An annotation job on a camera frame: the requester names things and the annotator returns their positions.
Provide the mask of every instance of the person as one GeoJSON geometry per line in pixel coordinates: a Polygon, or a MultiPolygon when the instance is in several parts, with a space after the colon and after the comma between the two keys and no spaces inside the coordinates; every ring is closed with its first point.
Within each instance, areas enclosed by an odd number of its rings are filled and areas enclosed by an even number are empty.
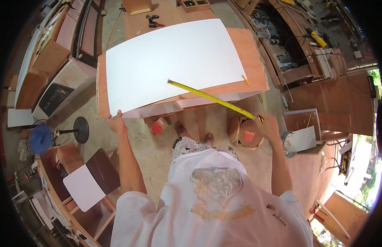
{"type": "Polygon", "coordinates": [[[213,148],[211,134],[198,142],[177,122],[179,138],[157,209],[147,195],[121,111],[109,117],[118,137],[124,193],[117,201],[110,245],[312,246],[310,225],[292,192],[276,118],[256,116],[263,118],[255,117],[255,123],[272,147],[272,194],[253,184],[231,147],[213,148]]]}

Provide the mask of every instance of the green foliage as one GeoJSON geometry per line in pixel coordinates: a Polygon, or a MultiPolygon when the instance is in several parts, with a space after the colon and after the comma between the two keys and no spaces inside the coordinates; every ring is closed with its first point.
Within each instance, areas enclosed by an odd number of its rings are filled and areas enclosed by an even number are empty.
{"type": "Polygon", "coordinates": [[[382,96],[382,83],[380,81],[379,69],[368,70],[368,75],[374,78],[374,85],[379,89],[379,95],[382,96]]]}

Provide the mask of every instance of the patterned shorts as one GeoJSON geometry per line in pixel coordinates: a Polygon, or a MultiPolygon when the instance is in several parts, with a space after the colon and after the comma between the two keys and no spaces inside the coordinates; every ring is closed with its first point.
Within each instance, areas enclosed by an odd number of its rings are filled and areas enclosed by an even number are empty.
{"type": "Polygon", "coordinates": [[[185,155],[188,153],[195,153],[204,151],[207,149],[215,149],[219,152],[226,152],[232,155],[235,159],[239,160],[238,156],[232,149],[232,147],[216,147],[213,148],[212,146],[208,144],[201,143],[199,141],[195,141],[193,139],[190,139],[186,136],[180,136],[179,138],[174,141],[173,147],[172,147],[172,161],[176,159],[180,155],[185,155]]]}

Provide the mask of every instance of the pink panel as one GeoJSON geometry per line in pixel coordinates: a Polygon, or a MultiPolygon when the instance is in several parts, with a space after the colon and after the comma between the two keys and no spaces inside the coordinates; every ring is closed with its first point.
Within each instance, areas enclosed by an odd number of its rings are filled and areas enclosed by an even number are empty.
{"type": "Polygon", "coordinates": [[[80,16],[81,9],[83,7],[83,3],[80,0],[74,0],[72,3],[72,8],[69,8],[68,14],[75,20],[78,20],[78,17],[80,16]]]}
{"type": "Polygon", "coordinates": [[[90,8],[87,16],[87,21],[85,22],[83,41],[81,43],[81,49],[92,57],[94,56],[95,28],[97,17],[98,12],[94,8],[90,8]]]}
{"type": "Polygon", "coordinates": [[[58,32],[57,42],[64,48],[70,50],[72,46],[73,34],[76,28],[76,21],[73,20],[70,16],[66,15],[63,20],[62,26],[58,32]]]}

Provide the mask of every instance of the pencil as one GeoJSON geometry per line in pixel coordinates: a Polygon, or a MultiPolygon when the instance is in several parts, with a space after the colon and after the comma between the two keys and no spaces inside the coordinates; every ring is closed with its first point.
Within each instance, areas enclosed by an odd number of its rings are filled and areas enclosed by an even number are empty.
{"type": "Polygon", "coordinates": [[[249,82],[247,81],[246,77],[244,77],[244,75],[242,75],[244,81],[247,83],[248,86],[250,86],[249,82]]]}

